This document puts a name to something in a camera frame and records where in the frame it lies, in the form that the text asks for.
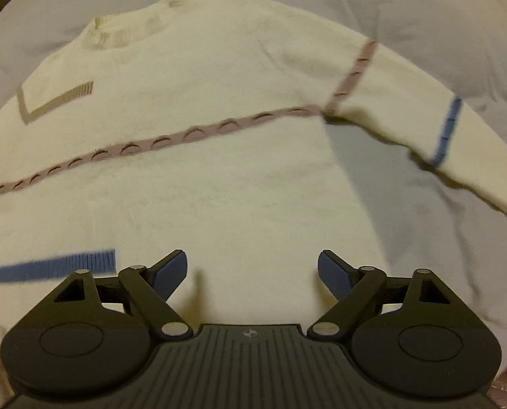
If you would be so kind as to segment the cream knit striped sweater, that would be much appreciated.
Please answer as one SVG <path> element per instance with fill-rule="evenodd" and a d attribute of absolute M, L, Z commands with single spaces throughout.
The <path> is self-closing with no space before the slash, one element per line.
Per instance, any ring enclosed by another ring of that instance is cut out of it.
<path fill-rule="evenodd" d="M 507 364 L 507 143 L 463 94 L 311 12 L 161 0 L 94 18 L 0 110 L 0 345 L 73 271 L 176 248 L 193 324 L 308 325 L 330 248 L 433 269 Z"/>

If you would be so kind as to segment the grey bed sheet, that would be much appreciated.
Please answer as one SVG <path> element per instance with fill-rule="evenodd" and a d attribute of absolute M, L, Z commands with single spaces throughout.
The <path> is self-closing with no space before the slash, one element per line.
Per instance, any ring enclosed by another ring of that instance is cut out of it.
<path fill-rule="evenodd" d="M 158 0 L 11 0 L 0 13 L 0 109 L 43 58 L 98 15 Z M 277 0 L 380 41 L 463 97 L 507 144 L 507 0 Z M 507 216 L 397 145 L 329 126 L 390 266 L 435 270 L 507 356 Z"/>

